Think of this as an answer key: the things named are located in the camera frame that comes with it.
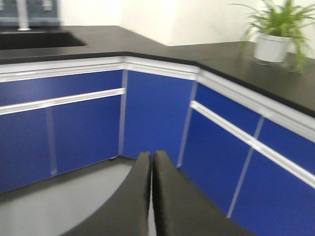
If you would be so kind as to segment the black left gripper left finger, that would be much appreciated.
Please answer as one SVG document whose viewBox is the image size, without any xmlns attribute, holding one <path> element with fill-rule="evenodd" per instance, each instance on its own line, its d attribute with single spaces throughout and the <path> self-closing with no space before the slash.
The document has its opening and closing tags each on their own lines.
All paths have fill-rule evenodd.
<svg viewBox="0 0 315 236">
<path fill-rule="evenodd" d="M 151 194 L 151 154 L 139 153 L 114 194 L 64 236 L 147 236 Z"/>
</svg>

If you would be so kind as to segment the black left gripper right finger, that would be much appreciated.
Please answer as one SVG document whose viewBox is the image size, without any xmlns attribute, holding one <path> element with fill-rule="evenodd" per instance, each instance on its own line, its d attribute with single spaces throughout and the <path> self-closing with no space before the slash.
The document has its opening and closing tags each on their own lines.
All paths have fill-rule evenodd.
<svg viewBox="0 0 315 236">
<path fill-rule="evenodd" d="M 152 194 L 158 236 L 252 235 L 226 218 L 164 150 L 154 153 Z"/>
</svg>

